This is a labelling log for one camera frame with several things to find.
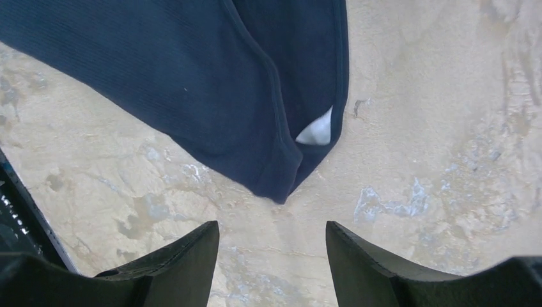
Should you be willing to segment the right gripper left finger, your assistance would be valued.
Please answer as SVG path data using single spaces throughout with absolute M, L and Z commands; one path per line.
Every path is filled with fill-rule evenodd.
M 206 306 L 219 247 L 208 221 L 93 278 L 25 253 L 1 254 L 1 306 Z

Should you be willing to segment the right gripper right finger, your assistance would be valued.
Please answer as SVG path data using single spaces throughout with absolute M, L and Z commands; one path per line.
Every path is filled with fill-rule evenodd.
M 470 276 L 437 271 L 327 221 L 339 306 L 541 306 L 541 257 L 512 257 Z

